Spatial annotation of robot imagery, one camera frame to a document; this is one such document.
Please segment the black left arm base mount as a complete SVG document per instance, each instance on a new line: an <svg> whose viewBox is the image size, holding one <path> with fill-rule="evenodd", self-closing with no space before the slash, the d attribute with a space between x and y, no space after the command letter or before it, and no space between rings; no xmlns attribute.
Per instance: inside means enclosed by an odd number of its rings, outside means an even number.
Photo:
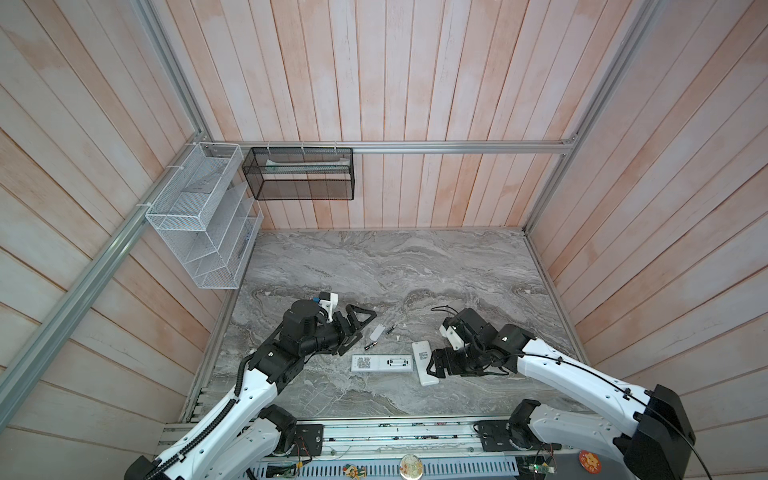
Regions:
<svg viewBox="0 0 768 480"><path fill-rule="evenodd" d="M291 457L307 458L322 453L324 425L320 423L298 424L294 432Z"/></svg>

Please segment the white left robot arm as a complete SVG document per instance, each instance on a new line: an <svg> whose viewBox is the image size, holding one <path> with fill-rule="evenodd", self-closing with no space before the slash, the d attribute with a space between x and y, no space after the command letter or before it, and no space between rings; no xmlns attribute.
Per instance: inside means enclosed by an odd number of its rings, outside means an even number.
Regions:
<svg viewBox="0 0 768 480"><path fill-rule="evenodd" d="M182 439L155 459L139 457L128 479L242 479L273 453L300 450L296 419L274 401L315 355L344 355L361 339L375 311L332 295L295 301L275 331L244 357L234 386Z"/></svg>

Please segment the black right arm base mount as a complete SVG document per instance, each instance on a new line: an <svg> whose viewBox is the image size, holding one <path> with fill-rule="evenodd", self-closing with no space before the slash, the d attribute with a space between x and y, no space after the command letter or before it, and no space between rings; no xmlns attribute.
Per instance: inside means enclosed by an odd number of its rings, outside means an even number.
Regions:
<svg viewBox="0 0 768 480"><path fill-rule="evenodd" d="M506 420L482 420L473 425L484 452L533 452L559 451L560 443L543 443L523 429L515 430Z"/></svg>

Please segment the white battery cover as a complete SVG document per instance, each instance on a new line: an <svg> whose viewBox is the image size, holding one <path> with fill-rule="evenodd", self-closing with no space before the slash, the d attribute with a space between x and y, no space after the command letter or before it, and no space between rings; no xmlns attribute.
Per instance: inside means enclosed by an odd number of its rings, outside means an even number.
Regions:
<svg viewBox="0 0 768 480"><path fill-rule="evenodd" d="M370 333L370 340L377 341L386 330L384 325L377 325L375 329Z"/></svg>

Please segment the white slim remote control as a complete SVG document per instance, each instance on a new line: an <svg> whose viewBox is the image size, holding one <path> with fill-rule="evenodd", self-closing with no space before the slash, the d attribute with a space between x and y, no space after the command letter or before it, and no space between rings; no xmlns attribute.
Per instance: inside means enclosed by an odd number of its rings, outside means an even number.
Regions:
<svg viewBox="0 0 768 480"><path fill-rule="evenodd" d="M410 355L353 355L353 373L406 373L413 371Z"/></svg>

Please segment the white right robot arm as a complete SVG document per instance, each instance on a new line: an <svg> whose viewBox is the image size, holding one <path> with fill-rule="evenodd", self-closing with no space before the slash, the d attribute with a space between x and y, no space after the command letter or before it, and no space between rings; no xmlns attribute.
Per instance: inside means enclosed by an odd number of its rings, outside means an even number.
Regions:
<svg viewBox="0 0 768 480"><path fill-rule="evenodd" d="M621 462L638 479L681 479L696 437L680 396L606 376L515 324L497 329L475 310L442 307L448 347L432 351L426 372L443 379L519 374L538 380L589 408L558 410L524 399L504 422L476 423L487 451L542 451L556 446Z"/></svg>

